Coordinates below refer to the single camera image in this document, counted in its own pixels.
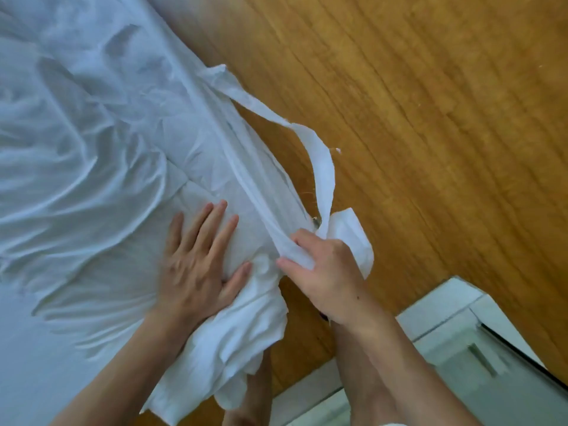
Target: crumpled white fabric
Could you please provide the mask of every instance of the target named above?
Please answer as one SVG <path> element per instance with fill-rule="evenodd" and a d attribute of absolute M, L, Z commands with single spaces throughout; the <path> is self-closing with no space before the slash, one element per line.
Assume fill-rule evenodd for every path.
<path fill-rule="evenodd" d="M 231 99 L 296 132 L 314 167 L 316 233 L 344 240 L 370 272 L 354 212 L 330 214 L 335 172 L 316 133 L 273 113 L 224 66 L 207 69 L 146 0 L 0 0 L 0 57 L 0 282 L 96 369 L 152 306 L 174 213 L 189 221 L 223 198 L 240 216 L 223 271 L 251 259 L 253 275 L 146 402 L 167 423 L 211 394 L 240 404 L 245 374 L 286 324 L 274 260 L 313 265 L 288 237 L 313 230 L 311 218 Z"/>

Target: leg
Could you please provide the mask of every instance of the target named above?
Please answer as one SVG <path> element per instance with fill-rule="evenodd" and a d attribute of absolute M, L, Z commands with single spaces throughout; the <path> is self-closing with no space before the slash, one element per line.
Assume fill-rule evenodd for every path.
<path fill-rule="evenodd" d="M 392 395 L 358 342 L 335 322 L 332 330 L 339 375 L 351 405 L 351 425 L 402 423 Z"/>
<path fill-rule="evenodd" d="M 246 380 L 243 404 L 225 412 L 223 426 L 268 426 L 272 409 L 270 348 L 264 351 L 258 372 Z"/>

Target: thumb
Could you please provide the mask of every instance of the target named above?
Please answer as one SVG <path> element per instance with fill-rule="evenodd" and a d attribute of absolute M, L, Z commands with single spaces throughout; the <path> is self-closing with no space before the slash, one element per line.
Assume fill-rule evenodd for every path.
<path fill-rule="evenodd" d="M 241 264 L 241 266 L 235 271 L 233 276 L 231 276 L 231 278 L 227 282 L 225 282 L 219 295 L 223 308 L 228 307 L 231 303 L 233 303 L 237 295 L 246 285 L 249 275 L 251 274 L 251 270 L 252 263 L 245 262 Z"/>
<path fill-rule="evenodd" d="M 305 267 L 300 266 L 296 262 L 286 257 L 280 257 L 279 259 L 277 259 L 276 265 L 296 284 L 298 284 L 298 282 L 305 278 L 306 274 L 309 272 L 309 270 L 307 270 Z"/>

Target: hand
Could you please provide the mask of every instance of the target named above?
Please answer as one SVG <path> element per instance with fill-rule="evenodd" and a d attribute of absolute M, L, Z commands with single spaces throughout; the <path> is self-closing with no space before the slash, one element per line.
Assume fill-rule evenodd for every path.
<path fill-rule="evenodd" d="M 334 322 L 348 325 L 354 312 L 372 298 L 351 250 L 340 240 L 323 240 L 305 229 L 299 229 L 291 239 L 312 256 L 314 269 L 285 257 L 276 264 L 317 309 Z"/>
<path fill-rule="evenodd" d="M 216 206 L 207 204 L 183 236 L 181 212 L 170 224 L 158 300 L 151 314 L 173 331 L 180 347 L 202 321 L 235 300 L 252 269 L 245 262 L 229 281 L 222 281 L 223 257 L 238 223 L 238 215 L 233 215 L 217 234 L 226 208 L 224 200 Z"/>

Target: left hand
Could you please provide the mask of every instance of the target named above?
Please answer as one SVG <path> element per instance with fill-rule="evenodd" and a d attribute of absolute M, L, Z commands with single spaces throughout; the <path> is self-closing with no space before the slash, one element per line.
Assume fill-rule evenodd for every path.
<path fill-rule="evenodd" d="M 158 301 L 151 314 L 174 332 L 180 347 L 202 321 L 235 300 L 252 269 L 245 262 L 228 281 L 222 279 L 223 258 L 238 223 L 238 215 L 233 215 L 217 234 L 226 208 L 225 200 L 216 206 L 208 203 L 183 235 L 181 212 L 169 227 Z"/>

